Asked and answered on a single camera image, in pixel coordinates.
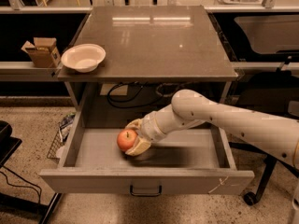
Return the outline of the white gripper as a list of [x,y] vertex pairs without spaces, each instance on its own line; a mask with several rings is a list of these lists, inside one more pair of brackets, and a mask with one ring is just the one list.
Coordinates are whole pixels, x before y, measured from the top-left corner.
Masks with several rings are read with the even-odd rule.
[[134,119],[129,122],[125,128],[140,130],[144,138],[137,137],[133,146],[125,154],[128,156],[138,156],[150,148],[151,143],[149,141],[158,142],[166,138],[166,133],[164,132],[166,118],[167,114],[165,112],[152,111],[143,119]]

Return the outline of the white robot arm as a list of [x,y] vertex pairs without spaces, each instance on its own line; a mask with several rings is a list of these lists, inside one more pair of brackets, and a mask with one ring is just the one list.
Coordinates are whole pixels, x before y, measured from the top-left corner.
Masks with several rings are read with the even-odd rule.
[[211,123],[265,153],[299,168],[299,122],[230,105],[215,103],[191,90],[177,91],[170,105],[135,119],[127,127],[137,138],[125,153],[137,156],[168,134]]

